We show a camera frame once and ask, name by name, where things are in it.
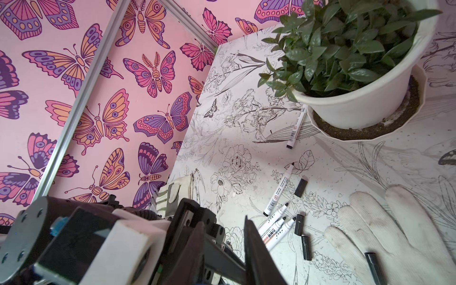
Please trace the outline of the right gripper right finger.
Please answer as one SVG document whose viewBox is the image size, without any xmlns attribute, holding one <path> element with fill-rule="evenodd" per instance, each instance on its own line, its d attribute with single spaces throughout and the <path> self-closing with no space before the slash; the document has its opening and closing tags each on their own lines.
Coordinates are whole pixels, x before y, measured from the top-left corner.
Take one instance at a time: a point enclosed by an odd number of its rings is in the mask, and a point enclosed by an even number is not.
<svg viewBox="0 0 456 285">
<path fill-rule="evenodd" d="M 245 216 L 244 223 L 245 281 L 244 285 L 287 285 L 276 267 L 253 221 Z"/>
</svg>

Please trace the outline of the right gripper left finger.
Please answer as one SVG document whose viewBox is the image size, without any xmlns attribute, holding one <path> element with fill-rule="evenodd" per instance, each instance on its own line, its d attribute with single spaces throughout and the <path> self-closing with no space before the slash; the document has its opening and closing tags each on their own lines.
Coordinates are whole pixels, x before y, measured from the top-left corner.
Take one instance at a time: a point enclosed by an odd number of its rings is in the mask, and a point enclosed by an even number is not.
<svg viewBox="0 0 456 285">
<path fill-rule="evenodd" d="M 165 266 L 163 285 L 196 285 L 202 277 L 205 225 L 184 227 L 171 260 Z"/>
</svg>

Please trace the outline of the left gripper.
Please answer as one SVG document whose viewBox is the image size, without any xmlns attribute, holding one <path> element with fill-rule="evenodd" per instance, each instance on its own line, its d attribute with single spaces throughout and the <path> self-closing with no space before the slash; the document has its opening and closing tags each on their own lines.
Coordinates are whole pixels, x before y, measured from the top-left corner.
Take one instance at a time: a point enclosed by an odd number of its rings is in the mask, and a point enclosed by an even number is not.
<svg viewBox="0 0 456 285">
<path fill-rule="evenodd" d="M 151 285 L 245 284 L 245 263 L 224 243 L 216 215 L 184 198 L 171 220 Z"/>
</svg>

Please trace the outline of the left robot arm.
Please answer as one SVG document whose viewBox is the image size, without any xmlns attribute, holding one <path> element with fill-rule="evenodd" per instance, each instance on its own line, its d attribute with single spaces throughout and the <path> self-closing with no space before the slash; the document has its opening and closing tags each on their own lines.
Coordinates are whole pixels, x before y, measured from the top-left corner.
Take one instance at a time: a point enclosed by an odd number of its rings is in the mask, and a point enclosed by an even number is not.
<svg viewBox="0 0 456 285">
<path fill-rule="evenodd" d="M 4 285 L 245 284 L 244 262 L 214 213 L 185 199 L 178 218 L 101 203 L 42 197 L 1 217 Z"/>
</svg>

